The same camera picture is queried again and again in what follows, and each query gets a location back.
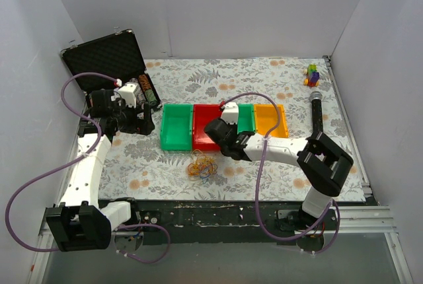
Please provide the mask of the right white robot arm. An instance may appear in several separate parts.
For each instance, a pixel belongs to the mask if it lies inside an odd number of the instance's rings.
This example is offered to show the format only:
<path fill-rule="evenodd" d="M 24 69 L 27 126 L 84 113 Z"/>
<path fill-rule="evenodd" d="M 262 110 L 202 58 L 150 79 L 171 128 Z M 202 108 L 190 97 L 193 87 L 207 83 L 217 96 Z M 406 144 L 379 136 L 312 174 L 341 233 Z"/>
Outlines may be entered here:
<path fill-rule="evenodd" d="M 306 229 L 317 228 L 330 201 L 339 196 L 352 168 L 353 158 L 330 137 L 315 131 L 307 138 L 265 137 L 251 131 L 237 131 L 237 125 L 221 118 L 208 123 L 205 134 L 221 154 L 234 160 L 267 160 L 296 166 L 311 183 L 298 213 Z"/>

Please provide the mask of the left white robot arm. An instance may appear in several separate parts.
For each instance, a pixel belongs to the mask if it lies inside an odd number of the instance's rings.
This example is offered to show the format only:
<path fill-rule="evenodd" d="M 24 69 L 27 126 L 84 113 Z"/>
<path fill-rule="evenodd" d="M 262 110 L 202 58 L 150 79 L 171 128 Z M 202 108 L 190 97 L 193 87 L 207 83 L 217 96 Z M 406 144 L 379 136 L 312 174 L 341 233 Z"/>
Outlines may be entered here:
<path fill-rule="evenodd" d="M 103 250 L 112 231 L 134 231 L 140 214 L 132 198 L 112 200 L 101 208 L 98 190 L 106 156 L 118 132 L 149 135 L 155 128 L 149 103 L 138 100 L 140 88 L 127 83 L 116 90 L 87 95 L 88 108 L 79 122 L 78 156 L 58 205 L 46 210 L 46 222 L 60 251 Z"/>

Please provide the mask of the floral table mat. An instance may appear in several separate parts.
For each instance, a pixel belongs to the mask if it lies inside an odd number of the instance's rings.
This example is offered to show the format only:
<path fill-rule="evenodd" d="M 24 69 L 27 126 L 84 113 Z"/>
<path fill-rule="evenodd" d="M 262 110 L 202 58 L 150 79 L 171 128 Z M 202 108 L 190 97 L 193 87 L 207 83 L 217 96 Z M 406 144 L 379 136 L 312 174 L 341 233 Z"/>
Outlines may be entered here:
<path fill-rule="evenodd" d="M 243 104 L 284 106 L 289 136 L 312 131 L 311 88 L 303 84 L 304 69 L 315 64 L 320 73 L 325 133 L 353 155 L 344 118 L 323 59 L 163 59 L 149 60 L 147 72 L 165 104 L 217 104 L 242 94 Z M 310 183 L 294 166 L 267 162 L 258 175 L 257 162 L 232 160 L 214 153 L 217 173 L 206 181 L 190 178 L 191 152 L 161 149 L 160 131 L 150 135 L 119 133 L 107 154 L 98 196 L 154 200 L 301 201 Z"/>

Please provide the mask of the right green bin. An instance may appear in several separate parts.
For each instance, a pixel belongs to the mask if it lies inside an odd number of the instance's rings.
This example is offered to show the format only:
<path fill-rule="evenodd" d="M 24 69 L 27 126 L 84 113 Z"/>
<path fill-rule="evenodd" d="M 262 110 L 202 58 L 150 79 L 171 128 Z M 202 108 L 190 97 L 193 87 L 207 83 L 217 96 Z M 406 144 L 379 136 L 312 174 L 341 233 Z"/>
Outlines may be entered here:
<path fill-rule="evenodd" d="M 237 122 L 238 132 L 256 131 L 253 104 L 238 104 L 239 116 Z"/>

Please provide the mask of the green bin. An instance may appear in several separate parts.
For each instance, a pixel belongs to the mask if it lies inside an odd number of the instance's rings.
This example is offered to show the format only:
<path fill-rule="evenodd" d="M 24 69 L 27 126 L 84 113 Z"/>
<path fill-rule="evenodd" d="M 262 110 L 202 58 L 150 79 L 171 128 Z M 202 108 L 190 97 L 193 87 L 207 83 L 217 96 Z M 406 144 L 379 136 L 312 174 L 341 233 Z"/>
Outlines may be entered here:
<path fill-rule="evenodd" d="M 256 131 L 253 104 L 238 104 L 239 116 L 237 122 L 238 132 Z"/>
<path fill-rule="evenodd" d="M 160 131 L 164 151 L 192 150 L 192 104 L 165 104 Z"/>

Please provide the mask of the red bin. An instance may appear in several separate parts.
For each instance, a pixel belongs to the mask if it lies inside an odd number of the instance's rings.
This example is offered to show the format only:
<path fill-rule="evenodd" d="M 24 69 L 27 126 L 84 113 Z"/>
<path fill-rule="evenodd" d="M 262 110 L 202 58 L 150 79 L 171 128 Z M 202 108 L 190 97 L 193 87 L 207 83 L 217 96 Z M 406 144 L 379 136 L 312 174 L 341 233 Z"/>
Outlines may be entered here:
<path fill-rule="evenodd" d="M 205 126 L 221 116 L 218 104 L 195 104 L 192 123 L 192 148 L 199 151 L 218 151 L 215 144 L 204 132 Z"/>

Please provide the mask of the orange bin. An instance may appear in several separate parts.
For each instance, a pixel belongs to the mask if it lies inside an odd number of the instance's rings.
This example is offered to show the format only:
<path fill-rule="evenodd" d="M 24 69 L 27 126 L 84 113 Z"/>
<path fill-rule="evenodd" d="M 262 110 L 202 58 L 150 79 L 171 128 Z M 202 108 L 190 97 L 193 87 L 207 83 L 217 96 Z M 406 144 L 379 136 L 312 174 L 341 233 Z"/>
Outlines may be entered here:
<path fill-rule="evenodd" d="M 280 113 L 280 124 L 273 130 L 270 135 L 272 137 L 288 138 L 289 130 L 286 122 L 286 115 L 284 106 L 277 105 Z M 270 128 L 273 128 L 278 121 L 277 112 L 272 104 L 255 104 L 254 105 L 254 120 L 256 132 L 265 135 Z"/>

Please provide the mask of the left green bin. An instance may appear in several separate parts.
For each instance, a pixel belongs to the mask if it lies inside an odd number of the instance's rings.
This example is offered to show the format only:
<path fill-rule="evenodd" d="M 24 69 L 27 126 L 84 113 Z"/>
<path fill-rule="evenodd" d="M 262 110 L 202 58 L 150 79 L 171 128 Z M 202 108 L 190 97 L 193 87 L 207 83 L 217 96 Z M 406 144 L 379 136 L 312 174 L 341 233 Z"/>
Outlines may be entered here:
<path fill-rule="evenodd" d="M 192 104 L 165 104 L 160 131 L 164 151 L 192 150 Z"/>

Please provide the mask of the black poker chip case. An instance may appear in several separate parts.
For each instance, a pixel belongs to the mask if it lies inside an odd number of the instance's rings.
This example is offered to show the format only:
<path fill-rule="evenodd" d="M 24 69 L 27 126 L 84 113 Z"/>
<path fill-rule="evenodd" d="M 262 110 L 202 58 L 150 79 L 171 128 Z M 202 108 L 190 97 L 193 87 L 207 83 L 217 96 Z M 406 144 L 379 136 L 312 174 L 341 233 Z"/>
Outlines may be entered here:
<path fill-rule="evenodd" d="M 127 83 L 135 79 L 150 107 L 162 106 L 161 99 L 147 73 L 133 30 L 121 30 L 61 51 L 60 56 L 72 75 L 101 73 Z"/>

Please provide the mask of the black microphone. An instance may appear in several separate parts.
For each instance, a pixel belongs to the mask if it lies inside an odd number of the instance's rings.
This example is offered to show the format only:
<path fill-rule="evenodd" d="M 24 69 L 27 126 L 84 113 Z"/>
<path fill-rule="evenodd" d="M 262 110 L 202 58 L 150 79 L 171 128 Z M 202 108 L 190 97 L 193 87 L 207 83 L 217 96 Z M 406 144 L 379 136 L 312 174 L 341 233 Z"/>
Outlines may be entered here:
<path fill-rule="evenodd" d="M 323 96 L 319 91 L 313 91 L 309 97 L 309 101 L 311 103 L 313 133 L 323 132 L 322 98 Z"/>

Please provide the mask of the colourful toy block figure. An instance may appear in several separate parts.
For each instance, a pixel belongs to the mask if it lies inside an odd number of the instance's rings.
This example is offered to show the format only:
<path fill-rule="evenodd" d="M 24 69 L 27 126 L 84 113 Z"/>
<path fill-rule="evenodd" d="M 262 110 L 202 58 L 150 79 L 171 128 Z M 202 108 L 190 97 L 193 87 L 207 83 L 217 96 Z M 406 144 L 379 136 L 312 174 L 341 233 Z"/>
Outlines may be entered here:
<path fill-rule="evenodd" d="M 319 85 L 320 74 L 315 64 L 310 64 L 304 69 L 305 79 L 303 84 L 308 87 L 317 87 Z"/>

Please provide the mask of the aluminium frame rail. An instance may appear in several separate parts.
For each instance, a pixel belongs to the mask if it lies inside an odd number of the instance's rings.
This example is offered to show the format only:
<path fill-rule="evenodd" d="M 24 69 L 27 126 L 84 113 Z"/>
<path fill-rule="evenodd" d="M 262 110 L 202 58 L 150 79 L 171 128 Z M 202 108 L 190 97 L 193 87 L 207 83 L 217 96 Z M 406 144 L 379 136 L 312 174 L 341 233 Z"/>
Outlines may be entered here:
<path fill-rule="evenodd" d="M 340 209 L 340 232 L 344 234 L 382 234 L 387 243 L 388 253 L 393 262 L 395 273 L 399 278 L 399 282 L 412 283 L 413 278 L 401 246 L 398 227 L 394 221 L 393 214 L 389 206 L 380 205 L 374 197 L 367 172 L 364 168 L 364 164 L 352 132 L 350 120 L 348 119 L 348 114 L 335 80 L 331 56 L 324 55 L 323 59 L 336 93 L 338 107 L 346 124 L 348 140 L 352 146 L 352 152 L 356 160 L 357 169 L 360 173 L 361 186 L 366 198 L 366 202 L 363 205 L 350 205 L 348 203 L 342 204 Z"/>

